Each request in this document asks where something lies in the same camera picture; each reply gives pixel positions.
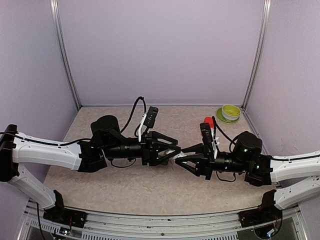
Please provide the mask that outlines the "small white pill bottle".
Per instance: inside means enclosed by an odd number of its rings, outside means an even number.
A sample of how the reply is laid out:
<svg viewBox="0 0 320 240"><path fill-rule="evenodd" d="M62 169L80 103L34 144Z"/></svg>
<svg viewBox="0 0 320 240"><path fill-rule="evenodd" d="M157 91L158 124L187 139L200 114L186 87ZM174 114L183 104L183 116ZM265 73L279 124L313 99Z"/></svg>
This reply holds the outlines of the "small white pill bottle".
<svg viewBox="0 0 320 240"><path fill-rule="evenodd" d="M169 160L175 160L177 158L183 158L183 157L186 157L187 154L183 153L183 152L179 152L177 153L176 151L174 151L173 149L168 149L168 150L165 150L163 152L160 153L160 156L161 157L166 157L166 156L169 156Z"/></svg>

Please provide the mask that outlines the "green pill organizer box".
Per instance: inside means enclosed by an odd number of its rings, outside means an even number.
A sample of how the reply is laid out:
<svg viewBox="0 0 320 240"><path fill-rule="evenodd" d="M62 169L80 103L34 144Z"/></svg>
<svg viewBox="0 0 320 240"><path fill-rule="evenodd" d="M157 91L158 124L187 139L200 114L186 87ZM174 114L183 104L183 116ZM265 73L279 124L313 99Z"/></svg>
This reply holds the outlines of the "green pill organizer box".
<svg viewBox="0 0 320 240"><path fill-rule="evenodd" d="M163 166L167 166L168 164L169 164L169 160L165 160L165 161L161 162L161 165L163 165Z"/></svg>

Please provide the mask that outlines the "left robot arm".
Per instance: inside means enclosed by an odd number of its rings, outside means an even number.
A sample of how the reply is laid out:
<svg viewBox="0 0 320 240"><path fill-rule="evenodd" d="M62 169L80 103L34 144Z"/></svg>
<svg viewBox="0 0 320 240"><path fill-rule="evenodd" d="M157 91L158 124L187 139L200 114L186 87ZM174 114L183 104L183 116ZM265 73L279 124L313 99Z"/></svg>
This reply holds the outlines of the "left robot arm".
<svg viewBox="0 0 320 240"><path fill-rule="evenodd" d="M181 152L174 138L153 131L157 107L144 107L136 137L123 135L116 116L104 115L90 125L91 138L70 142L51 141L26 135L10 124L0 134L0 180L16 186L46 212L63 223L70 218L62 195L29 173L25 163L57 166L80 173L95 173L115 159L135 161L155 167Z"/></svg>

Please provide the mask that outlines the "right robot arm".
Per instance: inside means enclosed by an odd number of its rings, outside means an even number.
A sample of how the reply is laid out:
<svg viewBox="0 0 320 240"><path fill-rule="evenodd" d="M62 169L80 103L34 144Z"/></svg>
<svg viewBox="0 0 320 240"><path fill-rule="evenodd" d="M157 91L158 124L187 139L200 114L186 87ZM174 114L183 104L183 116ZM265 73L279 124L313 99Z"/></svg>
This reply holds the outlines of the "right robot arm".
<svg viewBox="0 0 320 240"><path fill-rule="evenodd" d="M280 189L264 193L262 203L256 210L256 218L266 222L277 208L284 210L298 202L316 196L320 192L320 153L272 156L262 154L262 140L244 131L230 140L234 147L228 152L218 147L215 117L206 117L200 124L202 143L183 150L175 163L197 177L210 180L212 173L230 172L244 174L245 182L261 187L284 180L302 178L301 181Z"/></svg>

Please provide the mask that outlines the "orange pill bottle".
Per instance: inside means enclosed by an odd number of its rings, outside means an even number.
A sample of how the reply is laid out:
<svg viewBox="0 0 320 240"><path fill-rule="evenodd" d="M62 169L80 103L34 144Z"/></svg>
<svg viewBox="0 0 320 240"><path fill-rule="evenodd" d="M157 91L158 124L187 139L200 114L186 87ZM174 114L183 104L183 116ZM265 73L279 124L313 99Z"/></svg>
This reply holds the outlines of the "orange pill bottle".
<svg viewBox="0 0 320 240"><path fill-rule="evenodd" d="M214 126L215 126L212 117L205 117L203 123L204 123L204 124L209 124L209 127L210 127L211 129L213 129Z"/></svg>

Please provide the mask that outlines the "green plate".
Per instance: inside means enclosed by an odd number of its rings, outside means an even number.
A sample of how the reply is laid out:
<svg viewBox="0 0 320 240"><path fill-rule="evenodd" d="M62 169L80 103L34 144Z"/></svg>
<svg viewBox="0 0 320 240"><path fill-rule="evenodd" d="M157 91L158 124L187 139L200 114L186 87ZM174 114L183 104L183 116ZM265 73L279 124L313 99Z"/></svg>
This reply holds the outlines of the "green plate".
<svg viewBox="0 0 320 240"><path fill-rule="evenodd" d="M224 123L228 123L228 124L233 124L233 123L237 123L240 120L240 116L236 119L236 120L228 120L226 119L223 114L222 114L222 108L218 108L216 110L216 116L218 117L218 119L220 119L222 122Z"/></svg>

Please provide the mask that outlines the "white bowl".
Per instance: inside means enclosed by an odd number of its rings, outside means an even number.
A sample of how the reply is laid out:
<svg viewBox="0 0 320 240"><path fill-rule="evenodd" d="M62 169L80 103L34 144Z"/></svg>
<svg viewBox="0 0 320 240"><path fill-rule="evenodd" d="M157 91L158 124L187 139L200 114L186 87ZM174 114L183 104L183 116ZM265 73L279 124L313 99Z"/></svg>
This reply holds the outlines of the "white bowl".
<svg viewBox="0 0 320 240"><path fill-rule="evenodd" d="M240 118L241 113L240 112L236 112L236 113L231 113L231 112L226 112L224 110L221 111L222 112L222 116L230 122L234 122L237 121Z"/></svg>

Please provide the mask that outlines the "lime green bowl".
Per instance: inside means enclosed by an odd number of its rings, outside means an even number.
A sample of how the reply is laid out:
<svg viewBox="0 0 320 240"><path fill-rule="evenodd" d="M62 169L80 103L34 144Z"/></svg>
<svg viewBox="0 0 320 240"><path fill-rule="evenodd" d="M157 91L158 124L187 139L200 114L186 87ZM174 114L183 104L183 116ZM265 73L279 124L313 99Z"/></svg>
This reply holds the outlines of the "lime green bowl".
<svg viewBox="0 0 320 240"><path fill-rule="evenodd" d="M224 116L237 117L241 114L240 108L231 104L223 105L221 111Z"/></svg>

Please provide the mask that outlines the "front aluminium rail base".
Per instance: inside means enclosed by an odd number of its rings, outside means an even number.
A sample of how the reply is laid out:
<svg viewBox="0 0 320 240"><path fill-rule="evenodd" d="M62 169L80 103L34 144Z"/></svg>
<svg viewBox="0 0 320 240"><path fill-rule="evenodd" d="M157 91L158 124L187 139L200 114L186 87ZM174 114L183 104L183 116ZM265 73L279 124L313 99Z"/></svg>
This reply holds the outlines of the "front aluminium rail base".
<svg viewBox="0 0 320 240"><path fill-rule="evenodd" d="M85 210L82 228L73 226L66 235L65 225L42 218L43 210L29 200L15 240L240 240L256 239L257 226L242 227L239 212L225 211L189 215L133 215Z"/></svg>

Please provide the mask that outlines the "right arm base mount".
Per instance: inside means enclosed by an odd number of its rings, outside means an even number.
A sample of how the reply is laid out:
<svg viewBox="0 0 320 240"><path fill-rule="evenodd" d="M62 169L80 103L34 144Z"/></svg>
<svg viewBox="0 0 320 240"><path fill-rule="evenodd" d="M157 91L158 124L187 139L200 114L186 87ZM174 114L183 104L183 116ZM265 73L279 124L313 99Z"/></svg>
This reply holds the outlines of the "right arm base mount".
<svg viewBox="0 0 320 240"><path fill-rule="evenodd" d="M262 196L262 202L257 208L238 213L242 228L272 222L283 217L283 211L275 206L275 193L275 189L265 192Z"/></svg>

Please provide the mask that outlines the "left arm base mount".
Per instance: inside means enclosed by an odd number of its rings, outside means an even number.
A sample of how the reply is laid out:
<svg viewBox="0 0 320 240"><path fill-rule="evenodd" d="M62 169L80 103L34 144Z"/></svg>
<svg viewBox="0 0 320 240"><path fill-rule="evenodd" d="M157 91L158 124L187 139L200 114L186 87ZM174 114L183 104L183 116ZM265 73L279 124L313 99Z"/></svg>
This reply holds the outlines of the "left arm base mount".
<svg viewBox="0 0 320 240"><path fill-rule="evenodd" d="M53 190L53 193L55 196L54 206L44 210L43 218L55 223L68 225L70 228L83 228L88 214L84 211L66 208L62 195L57 190Z"/></svg>

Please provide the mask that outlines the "right aluminium frame post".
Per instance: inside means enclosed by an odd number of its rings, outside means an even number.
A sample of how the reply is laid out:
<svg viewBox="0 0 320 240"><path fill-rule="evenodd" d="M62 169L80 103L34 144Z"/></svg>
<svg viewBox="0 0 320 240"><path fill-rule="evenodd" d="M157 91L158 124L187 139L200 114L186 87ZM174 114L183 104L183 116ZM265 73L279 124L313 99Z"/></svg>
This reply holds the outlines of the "right aluminium frame post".
<svg viewBox="0 0 320 240"><path fill-rule="evenodd" d="M261 17L259 34L258 34L257 46L256 46L255 55L254 55L254 59L253 59L253 65L252 65L252 69L250 72L248 86L247 86L247 89L246 89L246 92L244 95L244 99L243 99L243 102L241 105L241 108L244 112L247 110L247 108L249 106L250 98L252 96L254 85L255 85L255 82L257 79L259 65L261 62L262 55L263 55L265 38L267 35L271 6L272 6L271 0L265 0L263 2L262 17Z"/></svg>

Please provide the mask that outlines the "aluminium frame post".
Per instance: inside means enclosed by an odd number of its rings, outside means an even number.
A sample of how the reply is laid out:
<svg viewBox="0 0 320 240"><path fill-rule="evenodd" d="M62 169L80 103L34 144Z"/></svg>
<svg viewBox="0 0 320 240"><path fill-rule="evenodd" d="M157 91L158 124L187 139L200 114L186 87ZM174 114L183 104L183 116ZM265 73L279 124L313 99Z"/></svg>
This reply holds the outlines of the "aluminium frame post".
<svg viewBox="0 0 320 240"><path fill-rule="evenodd" d="M254 85L255 85L255 82L257 79L259 65L261 62L262 55L263 55L265 38L267 35L271 6L272 6L271 0L265 0L263 2L262 17L261 17L259 34L258 34L257 46L256 46L255 55L254 55L254 59L253 59L253 65L252 65L252 69L250 72L248 86L247 86L247 89L246 89L246 92L244 95L244 99L243 99L243 102L241 105L241 108L244 112L247 110L247 108L249 106L250 98L252 96Z"/></svg>
<svg viewBox="0 0 320 240"><path fill-rule="evenodd" d="M76 84L73 79L70 62L68 59L67 49L64 41L63 28L61 23L61 17L59 12L59 3L57 0L50 0L50 8L53 19L53 24L56 32L59 52L63 64L63 69L66 75L67 84L71 93L71 97L74 103L74 106L77 111L82 107L78 91L76 89Z"/></svg>

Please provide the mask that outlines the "left aluminium frame post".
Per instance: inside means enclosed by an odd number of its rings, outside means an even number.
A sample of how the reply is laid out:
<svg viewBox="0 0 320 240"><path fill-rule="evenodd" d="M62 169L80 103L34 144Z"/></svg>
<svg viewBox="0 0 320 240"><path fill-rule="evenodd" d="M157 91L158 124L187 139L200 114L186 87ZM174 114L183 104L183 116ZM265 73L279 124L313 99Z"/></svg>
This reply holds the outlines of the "left aluminium frame post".
<svg viewBox="0 0 320 240"><path fill-rule="evenodd" d="M71 97L74 103L74 106L77 111L82 107L78 91L76 89L76 84L73 79L70 62L68 59L67 49L64 41L63 28L61 23L61 17L59 12L59 3L57 0L50 0L50 8L53 19L53 24L56 32L59 52L63 64L63 69L66 75L67 84L71 93Z"/></svg>

